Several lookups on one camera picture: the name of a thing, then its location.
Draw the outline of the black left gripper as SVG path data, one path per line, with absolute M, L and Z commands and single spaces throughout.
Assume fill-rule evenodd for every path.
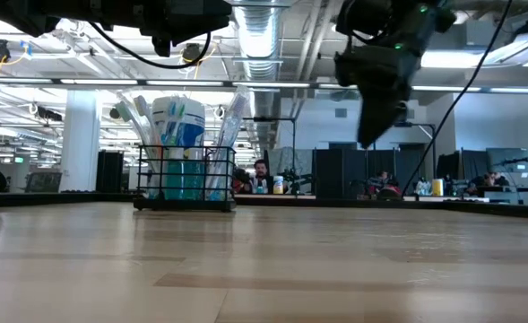
M 231 12 L 231 4 L 224 0 L 145 1 L 138 29 L 151 37 L 157 55 L 169 57 L 178 44 L 226 27 Z

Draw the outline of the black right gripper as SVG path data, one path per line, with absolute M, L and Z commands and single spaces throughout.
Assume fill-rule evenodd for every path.
M 357 85 L 361 95 L 358 143 L 368 148 L 407 114 L 408 93 L 420 68 L 420 54 L 408 49 L 348 44 L 336 52 L 335 77 L 339 85 Z

